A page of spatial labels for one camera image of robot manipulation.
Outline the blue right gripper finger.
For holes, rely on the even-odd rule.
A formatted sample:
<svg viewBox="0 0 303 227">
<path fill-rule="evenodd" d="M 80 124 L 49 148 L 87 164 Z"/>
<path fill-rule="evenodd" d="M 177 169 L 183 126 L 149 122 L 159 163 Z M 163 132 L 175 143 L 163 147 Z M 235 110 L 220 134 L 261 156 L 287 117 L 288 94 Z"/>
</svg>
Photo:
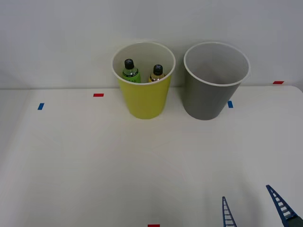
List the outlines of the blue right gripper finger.
<svg viewBox="0 0 303 227">
<path fill-rule="evenodd" d="M 266 188 L 273 200 L 284 227 L 303 227 L 303 219 L 285 202 L 285 200 L 268 184 Z"/>
<path fill-rule="evenodd" d="M 237 227 L 226 198 L 222 197 L 223 227 Z"/>
</svg>

